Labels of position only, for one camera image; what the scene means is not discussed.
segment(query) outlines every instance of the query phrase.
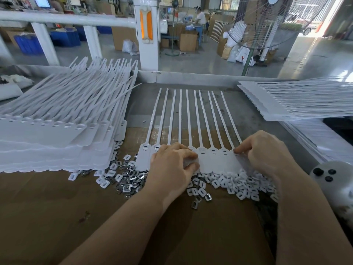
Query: blue crate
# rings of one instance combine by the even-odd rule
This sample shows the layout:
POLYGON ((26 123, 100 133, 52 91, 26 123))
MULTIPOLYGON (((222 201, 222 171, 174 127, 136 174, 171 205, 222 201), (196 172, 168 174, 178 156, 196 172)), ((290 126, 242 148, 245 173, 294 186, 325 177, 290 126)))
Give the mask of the blue crate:
POLYGON ((41 55, 44 53, 35 35, 15 35, 14 39, 22 53, 26 55, 41 55))
POLYGON ((107 27, 107 26, 97 26, 97 30, 101 34, 113 34, 112 32, 112 27, 107 27))
POLYGON ((52 31, 50 32, 51 40, 55 46, 60 47, 74 47, 81 45, 80 37, 77 31, 52 31))
POLYGON ((75 28, 77 30, 78 37, 80 38, 80 41, 87 42, 86 33, 85 33, 85 30, 83 29, 83 27, 75 26, 75 28))

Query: person's left hand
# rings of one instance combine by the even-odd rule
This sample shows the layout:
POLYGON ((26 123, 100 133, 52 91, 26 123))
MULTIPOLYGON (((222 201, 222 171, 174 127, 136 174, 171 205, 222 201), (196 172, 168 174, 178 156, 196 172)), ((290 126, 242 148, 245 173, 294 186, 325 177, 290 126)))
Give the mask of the person's left hand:
POLYGON ((165 211, 185 191, 192 175, 200 167, 194 162, 184 168, 184 159, 195 160, 197 157, 196 152, 178 142, 162 145, 159 151, 152 155, 151 168, 143 191, 161 201, 165 211))

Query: gray floor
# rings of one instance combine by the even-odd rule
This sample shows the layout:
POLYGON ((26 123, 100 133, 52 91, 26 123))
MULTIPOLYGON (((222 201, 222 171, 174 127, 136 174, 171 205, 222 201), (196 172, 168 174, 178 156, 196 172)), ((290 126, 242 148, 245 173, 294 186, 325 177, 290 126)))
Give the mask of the gray floor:
MULTIPOLYGON (((103 57, 128 57, 128 53, 117 51, 113 45, 112 35, 100 35, 103 57)), ((8 44, 17 64, 47 65, 44 55, 23 55, 20 49, 8 44)), ((61 65, 69 65, 78 56, 89 56, 86 42, 79 47, 55 48, 61 65)), ((160 55, 160 71, 205 73, 219 75, 241 75, 241 63, 230 63, 216 53, 217 43, 210 38, 202 43, 196 53, 190 56, 170 57, 165 55, 168 49, 163 49, 160 55)), ((353 80, 353 42, 326 40, 322 38, 298 37, 286 61, 275 59, 268 67, 251 67, 248 76, 272 77, 283 79, 307 79, 343 75, 353 80)))

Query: computer monitor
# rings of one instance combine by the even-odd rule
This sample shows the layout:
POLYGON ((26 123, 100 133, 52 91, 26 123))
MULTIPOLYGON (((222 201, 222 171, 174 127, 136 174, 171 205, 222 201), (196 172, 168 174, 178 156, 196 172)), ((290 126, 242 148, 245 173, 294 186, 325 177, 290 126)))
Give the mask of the computer monitor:
POLYGON ((80 0, 70 0, 72 6, 82 6, 80 0))
POLYGON ((40 8, 51 8, 48 0, 34 0, 40 8))

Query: standing fan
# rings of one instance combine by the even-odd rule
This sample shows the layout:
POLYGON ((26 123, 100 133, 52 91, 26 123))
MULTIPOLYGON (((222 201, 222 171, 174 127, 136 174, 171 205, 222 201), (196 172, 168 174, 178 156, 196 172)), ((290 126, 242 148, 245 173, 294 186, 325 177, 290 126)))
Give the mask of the standing fan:
POLYGON ((249 48, 241 75, 246 76, 254 50, 260 52, 259 65, 264 66, 268 49, 284 43, 298 32, 307 32, 328 1, 240 0, 235 25, 228 33, 240 46, 249 48))
POLYGON ((180 53, 175 53, 174 52, 174 21, 175 21, 175 9, 179 6, 179 1, 178 0, 173 0, 172 1, 172 7, 173 7, 173 34, 172 34, 172 52, 171 53, 165 53, 167 56, 179 56, 180 53))

